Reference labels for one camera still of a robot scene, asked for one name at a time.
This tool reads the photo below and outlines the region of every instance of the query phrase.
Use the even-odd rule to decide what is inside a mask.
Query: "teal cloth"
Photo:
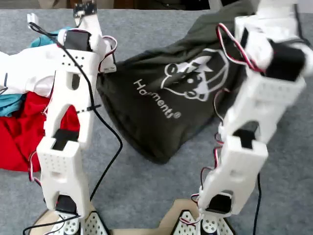
[[[62,29],[71,29],[72,27],[64,27]],[[30,47],[41,47],[46,46],[49,44],[53,44],[54,42],[50,40],[47,36],[42,35],[39,38],[35,39],[31,44]]]
[[[23,100],[23,94],[0,95],[0,117],[11,117],[14,111],[20,109]]]

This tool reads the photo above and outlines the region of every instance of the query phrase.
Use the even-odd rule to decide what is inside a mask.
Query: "black wire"
[[[2,89],[0,90],[0,94],[5,93],[7,89],[8,89],[7,87],[2,88]]]
[[[58,47],[60,47],[67,55],[68,57],[73,61],[74,65],[78,68],[78,70],[80,71],[80,73],[84,76],[84,78],[86,79],[87,81],[87,84],[88,84],[88,90],[89,90],[89,95],[90,95],[90,102],[91,102],[91,109],[94,111],[94,113],[96,114],[96,116],[100,119],[100,121],[115,135],[115,137],[118,139],[119,141],[119,149],[118,151],[116,152],[116,154],[114,155],[114,157],[111,159],[110,163],[108,164],[108,166],[106,167],[106,169],[104,170],[104,172],[102,173],[100,179],[98,180],[96,186],[94,187],[93,189],[93,192],[90,196],[90,200],[93,198],[93,196],[95,195],[97,189],[99,188],[103,178],[105,177],[105,175],[107,174],[109,168],[111,167],[111,165],[113,164],[113,162],[115,161],[115,159],[117,158],[117,156],[119,155],[119,153],[121,152],[122,148],[123,148],[123,142],[122,142],[122,139],[120,138],[120,136],[117,134],[117,132],[112,128],[110,127],[106,121],[101,117],[101,115],[98,113],[98,111],[96,110],[96,106],[94,104],[94,98],[93,98],[93,92],[92,92],[92,87],[91,87],[91,83],[87,77],[87,75],[85,74],[85,72],[82,70],[82,68],[79,66],[79,64],[76,62],[76,60],[72,57],[72,55],[68,52],[68,50],[58,42],[57,39],[55,39],[53,36],[51,36],[48,32],[46,32],[44,29],[42,29],[39,25],[33,23],[33,22],[30,22],[29,23],[31,29],[33,29],[34,31],[36,32],[39,32],[45,36],[47,36],[51,41],[53,41]],[[74,216],[70,219],[66,219],[66,220],[63,220],[63,221],[68,221],[68,220],[71,220],[71,219],[75,219],[79,217],[78,215],[77,216]],[[54,225],[54,224],[58,224],[58,223],[62,223],[63,221],[59,221],[59,222],[55,222],[55,223],[51,223],[51,224],[43,224],[43,225],[36,225],[36,226],[30,226],[26,229],[23,230],[23,235],[25,235],[25,231],[29,230],[29,229],[33,229],[33,228],[38,228],[38,227],[44,227],[44,226],[49,226],[49,225]]]
[[[45,235],[53,234],[53,233],[56,233],[56,232],[60,231],[60,230],[61,230],[61,228],[63,228],[63,227],[64,227],[64,225],[65,225],[65,222],[63,222],[62,226],[61,226],[60,228],[58,228],[57,230],[55,230],[55,231],[51,231],[51,232],[49,232],[49,233],[47,233],[47,234],[45,234]]]
[[[310,47],[311,46],[310,41],[303,36],[298,4],[294,5],[294,14],[295,14],[295,18],[297,19],[299,37],[305,42],[306,45]]]
[[[29,226],[27,228],[25,228],[23,230],[23,235],[26,235],[26,231],[27,230],[30,230],[30,229],[35,229],[35,228],[41,228],[41,227],[46,227],[46,226],[51,226],[51,225],[56,225],[56,224],[61,224],[63,222],[66,222],[66,221],[69,221],[69,220],[72,220],[72,219],[76,219],[80,217],[79,215],[76,215],[76,216],[73,216],[73,217],[70,217],[70,218],[67,218],[67,219],[63,219],[63,220],[60,220],[60,221],[56,221],[56,222],[53,222],[53,223],[48,223],[48,224],[39,224],[39,225],[33,225],[33,226]]]
[[[257,223],[258,223],[258,215],[259,215],[261,198],[262,198],[261,179],[260,178],[261,178],[261,176],[260,176],[260,174],[258,174],[259,198],[258,198],[258,204],[256,206],[256,212],[255,212],[254,223],[253,223],[253,235],[256,235],[256,227],[257,227]]]
[[[82,24],[82,22],[83,22],[83,16],[80,17],[79,23],[78,23],[78,25],[76,26],[76,28],[79,28],[79,26]]]
[[[157,2],[157,3],[160,3],[162,6],[164,6],[164,7],[166,7],[166,8],[169,8],[169,9],[172,9],[172,10],[180,10],[180,9],[178,9],[178,8],[175,8],[175,7],[172,7],[172,6],[171,6],[171,5],[181,5],[181,4],[179,4],[179,3],[176,3],[176,4],[171,3],[171,4],[169,4],[169,3],[165,3],[165,2],[160,1],[160,0],[154,0],[154,1]]]

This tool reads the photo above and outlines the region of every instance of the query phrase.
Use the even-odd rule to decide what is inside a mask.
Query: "drawstring bag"
[[[164,164],[180,146],[208,124],[213,98],[237,80],[240,66],[220,48],[216,25],[234,31],[234,18],[252,12],[238,1],[200,16],[180,41],[117,63],[117,72],[97,82],[102,101],[123,137],[144,157]],[[240,59],[225,42],[227,52]]]

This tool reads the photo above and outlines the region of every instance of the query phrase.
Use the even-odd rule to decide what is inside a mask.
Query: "red cloth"
[[[44,136],[45,116],[41,113],[49,98],[28,92],[24,107],[14,117],[0,117],[0,168],[27,171],[29,155]],[[61,129],[79,131],[74,106],[70,106],[61,121]],[[40,170],[37,154],[33,156],[34,171]]]

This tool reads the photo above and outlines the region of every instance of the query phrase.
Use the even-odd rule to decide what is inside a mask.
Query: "gray table surface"
[[[26,14],[35,12],[47,31],[73,25],[71,10],[0,10],[0,51],[12,54],[29,46],[37,35],[26,27]],[[100,10],[104,34],[114,36],[118,61],[146,49],[166,46],[182,38],[204,12]],[[313,15],[301,15],[304,32],[313,42]],[[270,157],[262,169],[263,199],[259,235],[313,234],[313,81],[289,109],[268,145]],[[109,120],[104,109],[101,114]],[[166,165],[125,147],[94,198],[94,205],[110,229],[155,228],[176,198],[189,198],[199,188],[200,169],[212,164],[212,134],[218,120],[184,144]],[[117,140],[96,119],[90,149],[83,153],[84,170],[94,187],[117,150]],[[240,215],[230,222],[239,235],[252,234],[257,202],[255,190]],[[41,189],[26,173],[0,170],[0,235],[18,235],[45,211]]]

